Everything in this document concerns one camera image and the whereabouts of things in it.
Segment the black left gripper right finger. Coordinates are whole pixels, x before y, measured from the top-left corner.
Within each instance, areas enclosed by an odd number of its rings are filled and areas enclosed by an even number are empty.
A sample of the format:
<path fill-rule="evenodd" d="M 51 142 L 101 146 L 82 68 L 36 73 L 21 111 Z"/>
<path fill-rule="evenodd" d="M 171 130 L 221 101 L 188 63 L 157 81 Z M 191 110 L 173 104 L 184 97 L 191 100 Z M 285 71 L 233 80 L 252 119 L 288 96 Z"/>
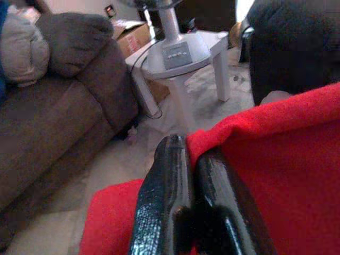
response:
<path fill-rule="evenodd" d="M 209 150 L 195 166 L 198 254 L 276 254 L 249 189 L 221 150 Z"/>

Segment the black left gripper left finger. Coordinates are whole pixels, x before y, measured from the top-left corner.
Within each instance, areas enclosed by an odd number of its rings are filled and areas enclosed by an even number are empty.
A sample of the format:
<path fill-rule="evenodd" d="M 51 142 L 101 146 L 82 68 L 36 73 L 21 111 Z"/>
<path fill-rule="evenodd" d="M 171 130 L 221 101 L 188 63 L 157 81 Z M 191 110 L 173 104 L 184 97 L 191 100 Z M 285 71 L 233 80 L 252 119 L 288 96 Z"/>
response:
<path fill-rule="evenodd" d="M 185 137 L 167 136 L 139 190 L 128 253 L 190 254 L 194 202 Z"/>

